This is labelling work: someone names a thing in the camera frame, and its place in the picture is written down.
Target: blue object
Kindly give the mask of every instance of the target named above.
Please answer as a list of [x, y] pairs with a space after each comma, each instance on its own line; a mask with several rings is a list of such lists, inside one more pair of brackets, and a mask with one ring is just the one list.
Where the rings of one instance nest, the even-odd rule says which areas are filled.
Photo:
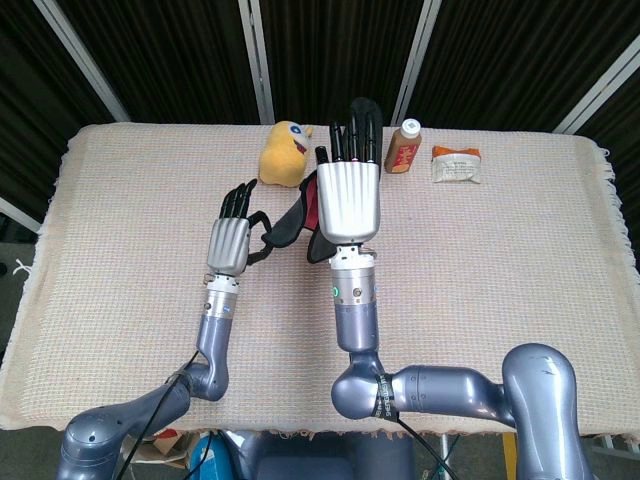
[[[191, 454], [189, 470], [198, 466], [207, 449], [209, 435], [202, 437]], [[211, 444], [207, 458], [200, 468], [190, 477], [193, 480], [234, 480], [231, 458], [224, 441], [218, 435], [211, 435]]]

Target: red fabric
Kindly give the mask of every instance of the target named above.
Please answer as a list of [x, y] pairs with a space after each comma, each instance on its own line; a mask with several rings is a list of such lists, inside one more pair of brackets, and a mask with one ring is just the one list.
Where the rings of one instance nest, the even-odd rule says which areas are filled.
[[304, 219], [304, 227], [309, 230], [315, 230], [318, 226], [318, 187], [316, 184], [317, 177], [307, 184], [305, 192], [307, 199], [307, 218]]

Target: snack package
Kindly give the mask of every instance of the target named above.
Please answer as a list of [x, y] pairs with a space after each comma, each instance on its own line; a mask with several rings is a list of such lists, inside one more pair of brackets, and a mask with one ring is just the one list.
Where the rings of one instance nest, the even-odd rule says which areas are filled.
[[436, 145], [431, 159], [431, 177], [434, 183], [480, 183], [480, 151], [477, 148], [452, 150]]

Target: white frame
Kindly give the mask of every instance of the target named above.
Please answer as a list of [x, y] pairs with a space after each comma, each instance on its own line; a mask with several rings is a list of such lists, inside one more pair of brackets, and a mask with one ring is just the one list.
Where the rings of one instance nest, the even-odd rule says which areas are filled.
[[262, 125], [273, 125], [273, 99], [271, 97], [271, 81], [269, 80], [269, 64], [267, 49], [262, 30], [262, 15], [259, 0], [238, 0], [244, 42], [247, 47], [249, 67], [253, 79], [253, 90], [258, 104], [258, 115]]
[[573, 135], [580, 130], [638, 67], [640, 67], [640, 35], [611, 64], [553, 133]]
[[396, 106], [391, 116], [392, 126], [400, 125], [407, 114], [409, 102], [413, 96], [413, 89], [416, 87], [416, 81], [422, 69], [422, 61], [427, 52], [441, 4], [442, 0], [424, 0], [422, 4], [422, 11], [420, 12], [418, 25], [416, 25], [416, 32], [413, 36], [413, 43], [411, 44], [411, 50], [409, 50], [402, 83], [398, 91]]
[[89, 54], [88, 50], [78, 37], [78, 34], [69, 23], [55, 0], [33, 0], [40, 13], [45, 18], [56, 36], [67, 49], [71, 58], [85, 76], [93, 90], [96, 92], [104, 106], [113, 115], [116, 122], [130, 122], [129, 114], [113, 92], [113, 89], [100, 71], [100, 68]]
[[4, 213], [7, 217], [15, 220], [20, 225], [28, 228], [34, 233], [38, 233], [42, 224], [37, 220], [34, 220], [31, 216], [24, 213], [18, 207], [7, 202], [4, 198], [0, 197], [0, 212]]

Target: bottle cap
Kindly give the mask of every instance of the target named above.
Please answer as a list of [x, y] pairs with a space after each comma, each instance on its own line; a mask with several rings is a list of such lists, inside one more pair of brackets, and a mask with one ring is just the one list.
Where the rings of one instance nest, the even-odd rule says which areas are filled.
[[420, 135], [420, 122], [414, 118], [407, 118], [402, 122], [400, 133], [405, 138], [416, 138]]

